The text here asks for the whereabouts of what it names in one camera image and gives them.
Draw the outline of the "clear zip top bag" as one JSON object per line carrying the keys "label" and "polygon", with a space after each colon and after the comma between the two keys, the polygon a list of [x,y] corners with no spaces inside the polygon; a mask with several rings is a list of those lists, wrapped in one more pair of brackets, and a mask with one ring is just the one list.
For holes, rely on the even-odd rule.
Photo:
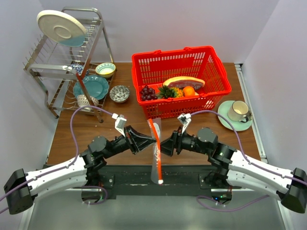
{"label": "clear zip top bag", "polygon": [[156,140],[153,144],[153,162],[151,170],[151,180],[157,185],[162,185],[164,183],[162,177],[162,161],[161,161],[161,119],[148,119],[148,125],[151,130],[152,137]]}

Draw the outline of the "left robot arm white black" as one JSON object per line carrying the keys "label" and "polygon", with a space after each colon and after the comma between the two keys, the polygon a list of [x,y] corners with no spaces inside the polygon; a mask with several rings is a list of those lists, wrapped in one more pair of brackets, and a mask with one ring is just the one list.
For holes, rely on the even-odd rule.
{"label": "left robot arm white black", "polygon": [[126,150],[136,154],[154,143],[154,137],[141,134],[131,126],[125,127],[123,134],[113,140],[97,136],[84,152],[68,161],[32,172],[14,171],[4,185],[5,194],[1,199],[6,199],[6,210],[15,215],[60,189],[85,185],[94,188],[99,184],[98,170],[106,165],[106,159]]}

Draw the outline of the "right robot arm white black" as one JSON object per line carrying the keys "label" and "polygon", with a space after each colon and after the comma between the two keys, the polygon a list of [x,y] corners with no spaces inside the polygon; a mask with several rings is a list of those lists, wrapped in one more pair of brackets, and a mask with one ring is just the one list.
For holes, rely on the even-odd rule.
{"label": "right robot arm white black", "polygon": [[218,136],[209,128],[202,128],[197,135],[174,131],[162,141],[161,152],[172,156],[188,150],[208,156],[216,168],[214,184],[219,188],[227,185],[242,187],[264,193],[279,200],[296,213],[305,213],[307,208],[307,174],[300,168],[278,168],[219,142]]}

